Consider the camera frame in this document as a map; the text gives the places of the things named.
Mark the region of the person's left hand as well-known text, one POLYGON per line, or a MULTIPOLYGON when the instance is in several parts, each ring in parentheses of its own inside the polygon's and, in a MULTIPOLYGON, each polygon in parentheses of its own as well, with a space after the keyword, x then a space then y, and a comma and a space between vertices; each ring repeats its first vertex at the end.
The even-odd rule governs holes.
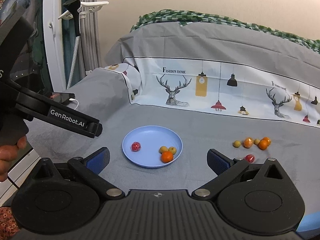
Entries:
POLYGON ((16 145, 3 145, 0 148, 0 181, 4 182, 8 177, 8 170, 11 163, 17 159, 19 150, 27 146, 27 137, 21 137, 16 145))

